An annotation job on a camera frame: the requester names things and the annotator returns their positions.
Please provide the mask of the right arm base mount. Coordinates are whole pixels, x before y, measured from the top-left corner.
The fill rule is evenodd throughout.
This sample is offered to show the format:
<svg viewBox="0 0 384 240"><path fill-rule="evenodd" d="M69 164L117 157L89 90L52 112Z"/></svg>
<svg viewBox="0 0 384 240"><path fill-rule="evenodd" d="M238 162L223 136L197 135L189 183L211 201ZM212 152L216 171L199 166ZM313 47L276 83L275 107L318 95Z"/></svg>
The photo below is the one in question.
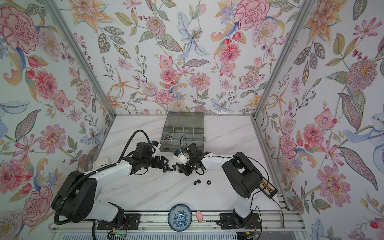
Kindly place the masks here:
<svg viewBox="0 0 384 240"><path fill-rule="evenodd" d="M262 221L259 214L250 213L246 218L241 218L235 212L219 214L219 223L222 230L261 230Z"/></svg>

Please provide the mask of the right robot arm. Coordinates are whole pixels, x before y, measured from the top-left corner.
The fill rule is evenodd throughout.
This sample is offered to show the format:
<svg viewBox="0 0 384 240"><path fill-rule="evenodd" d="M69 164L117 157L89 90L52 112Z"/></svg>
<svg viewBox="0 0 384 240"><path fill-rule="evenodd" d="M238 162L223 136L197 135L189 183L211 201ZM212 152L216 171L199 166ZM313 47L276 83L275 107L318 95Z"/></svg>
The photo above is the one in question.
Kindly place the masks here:
<svg viewBox="0 0 384 240"><path fill-rule="evenodd" d="M202 152L196 144L174 152L174 158L179 161L179 172L189 176L193 171L207 170L223 171L232 188L237 193L236 204L233 209L237 220L248 221L252 214L253 196L257 189L262 189L264 177L251 162L250 158L242 152L232 156L222 156L211 152Z"/></svg>

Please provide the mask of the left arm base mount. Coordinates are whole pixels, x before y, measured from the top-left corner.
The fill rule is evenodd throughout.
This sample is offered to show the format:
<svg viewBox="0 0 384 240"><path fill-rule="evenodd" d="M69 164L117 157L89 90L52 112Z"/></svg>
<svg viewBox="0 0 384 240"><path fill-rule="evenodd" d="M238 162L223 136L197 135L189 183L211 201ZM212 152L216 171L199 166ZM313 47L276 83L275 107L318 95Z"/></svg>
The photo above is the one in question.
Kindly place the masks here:
<svg viewBox="0 0 384 240"><path fill-rule="evenodd" d="M138 230L141 222L141 214L118 213L111 222L100 221L97 230Z"/></svg>

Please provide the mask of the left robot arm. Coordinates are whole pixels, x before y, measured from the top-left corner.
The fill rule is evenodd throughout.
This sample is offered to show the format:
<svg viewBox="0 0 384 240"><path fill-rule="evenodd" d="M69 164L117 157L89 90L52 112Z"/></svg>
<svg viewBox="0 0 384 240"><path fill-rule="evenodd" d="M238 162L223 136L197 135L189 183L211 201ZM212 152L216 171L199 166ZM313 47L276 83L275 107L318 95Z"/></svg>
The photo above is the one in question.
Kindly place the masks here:
<svg viewBox="0 0 384 240"><path fill-rule="evenodd" d="M157 141L140 142L136 150L122 158L120 163L86 173L71 172L52 201L54 223L64 225L91 221L106 222L114 228L123 226L127 222L124 209L99 200L98 195L105 186L135 176L141 169L162 169L166 159L157 155L160 147Z"/></svg>

